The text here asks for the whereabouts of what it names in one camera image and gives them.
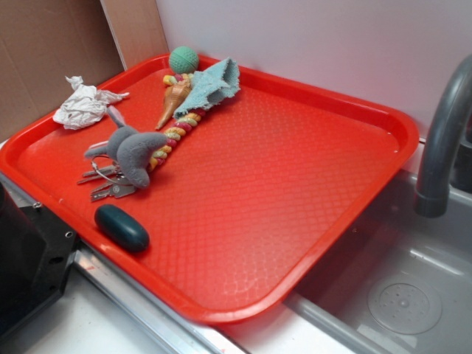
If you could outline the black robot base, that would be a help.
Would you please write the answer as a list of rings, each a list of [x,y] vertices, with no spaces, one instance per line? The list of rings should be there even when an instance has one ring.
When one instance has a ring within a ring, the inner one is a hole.
[[[1,340],[63,296],[77,233],[45,206],[1,187]]]

